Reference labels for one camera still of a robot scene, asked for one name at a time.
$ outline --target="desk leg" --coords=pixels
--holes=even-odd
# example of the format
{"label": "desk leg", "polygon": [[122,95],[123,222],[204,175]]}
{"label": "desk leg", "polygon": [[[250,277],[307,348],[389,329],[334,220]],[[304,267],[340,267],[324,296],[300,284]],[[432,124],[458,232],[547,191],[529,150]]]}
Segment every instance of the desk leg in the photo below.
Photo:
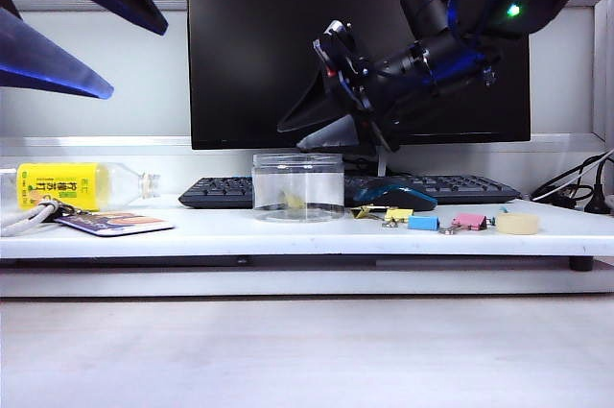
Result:
{"label": "desk leg", "polygon": [[593,256],[569,256],[569,268],[572,271],[589,272],[593,270]]}

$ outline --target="green led light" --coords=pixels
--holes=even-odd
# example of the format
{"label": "green led light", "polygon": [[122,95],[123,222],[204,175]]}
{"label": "green led light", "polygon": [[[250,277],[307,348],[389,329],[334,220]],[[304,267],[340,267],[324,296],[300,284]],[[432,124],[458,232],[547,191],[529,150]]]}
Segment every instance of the green led light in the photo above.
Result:
{"label": "green led light", "polygon": [[508,8],[508,16],[516,17],[518,14],[520,14],[520,7],[515,3],[512,3],[511,7]]}

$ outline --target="white desk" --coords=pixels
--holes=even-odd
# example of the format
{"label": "white desk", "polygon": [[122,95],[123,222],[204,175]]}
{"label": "white desk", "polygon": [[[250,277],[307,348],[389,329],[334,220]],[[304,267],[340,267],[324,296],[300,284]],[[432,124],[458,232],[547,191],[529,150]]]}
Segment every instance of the white desk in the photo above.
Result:
{"label": "white desk", "polygon": [[5,302],[6,408],[611,408],[614,300]]}
{"label": "white desk", "polygon": [[[194,210],[171,202],[133,208],[174,222],[171,230],[104,239],[49,225],[2,239],[2,295],[614,291],[612,270],[601,263],[590,273],[567,268],[567,256],[614,255],[614,218],[608,216],[514,201],[506,204],[509,211],[539,215],[538,234],[492,228],[446,236],[382,228],[349,215],[277,224],[255,219],[251,210]],[[495,216],[500,207],[442,205],[421,214],[436,214],[447,225],[461,211]]]}

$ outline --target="plastic bottle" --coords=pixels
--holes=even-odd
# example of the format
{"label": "plastic bottle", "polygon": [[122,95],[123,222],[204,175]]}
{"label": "plastic bottle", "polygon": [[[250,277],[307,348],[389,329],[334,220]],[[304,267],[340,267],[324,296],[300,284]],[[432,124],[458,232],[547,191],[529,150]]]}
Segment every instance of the plastic bottle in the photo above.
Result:
{"label": "plastic bottle", "polygon": [[21,209],[50,196],[81,209],[107,211],[159,195],[159,175],[138,174],[122,163],[22,163],[14,180]]}

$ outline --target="pink binder clip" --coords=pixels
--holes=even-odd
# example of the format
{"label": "pink binder clip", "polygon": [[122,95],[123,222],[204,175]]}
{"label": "pink binder clip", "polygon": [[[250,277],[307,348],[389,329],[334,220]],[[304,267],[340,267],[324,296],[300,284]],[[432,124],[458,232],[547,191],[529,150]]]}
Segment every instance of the pink binder clip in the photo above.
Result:
{"label": "pink binder clip", "polygon": [[452,220],[452,226],[469,230],[484,230],[487,227],[487,221],[482,214],[459,213]]}

